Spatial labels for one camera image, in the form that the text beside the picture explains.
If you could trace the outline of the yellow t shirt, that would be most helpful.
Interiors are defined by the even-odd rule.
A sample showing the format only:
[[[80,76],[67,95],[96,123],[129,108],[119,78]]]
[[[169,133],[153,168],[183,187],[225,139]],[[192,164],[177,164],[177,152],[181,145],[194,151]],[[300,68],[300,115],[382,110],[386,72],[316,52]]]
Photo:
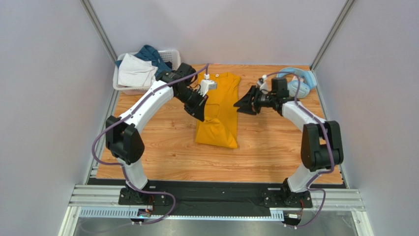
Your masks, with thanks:
[[[238,148],[238,112],[234,106],[239,99],[241,77],[230,72],[210,74],[216,89],[207,92],[204,121],[197,121],[195,142],[224,148]]]

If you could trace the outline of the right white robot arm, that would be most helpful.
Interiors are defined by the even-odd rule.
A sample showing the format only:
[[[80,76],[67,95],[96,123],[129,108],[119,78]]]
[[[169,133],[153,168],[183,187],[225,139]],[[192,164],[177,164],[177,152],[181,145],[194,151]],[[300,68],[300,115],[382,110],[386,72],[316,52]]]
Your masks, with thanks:
[[[237,112],[249,115],[257,115],[262,107],[272,108],[302,132],[301,164],[284,180],[279,193],[283,206],[302,205],[311,184],[343,162],[339,123],[322,119],[305,108],[296,96],[290,95],[286,78],[273,78],[270,91],[252,86],[234,106]]]

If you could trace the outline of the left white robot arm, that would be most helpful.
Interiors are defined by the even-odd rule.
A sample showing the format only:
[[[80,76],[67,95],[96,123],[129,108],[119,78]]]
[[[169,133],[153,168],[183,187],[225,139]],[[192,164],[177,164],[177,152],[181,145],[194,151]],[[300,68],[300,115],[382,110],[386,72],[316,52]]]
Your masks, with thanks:
[[[155,197],[165,198],[164,194],[150,190],[150,182],[141,163],[145,151],[141,133],[155,113],[172,98],[181,101],[189,115],[204,121],[205,104],[209,97],[207,93],[216,89],[217,83],[205,73],[198,87],[192,88],[190,85],[198,74],[186,63],[182,63],[177,70],[164,70],[135,105],[118,118],[107,118],[105,145],[117,159],[116,164],[122,167],[125,176],[125,187],[120,191],[120,205],[151,205]]]

